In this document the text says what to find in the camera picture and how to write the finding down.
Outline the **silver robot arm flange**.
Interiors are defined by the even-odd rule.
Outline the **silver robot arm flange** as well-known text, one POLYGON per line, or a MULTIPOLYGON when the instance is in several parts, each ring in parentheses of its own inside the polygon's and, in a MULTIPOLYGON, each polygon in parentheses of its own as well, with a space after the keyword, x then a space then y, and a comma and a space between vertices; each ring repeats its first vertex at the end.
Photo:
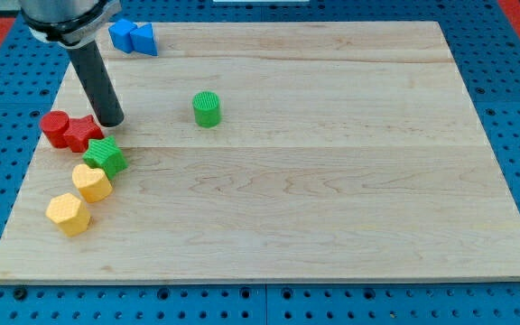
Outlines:
POLYGON ((20 0, 20 14, 33 37, 78 49, 122 10, 120 0, 20 0))

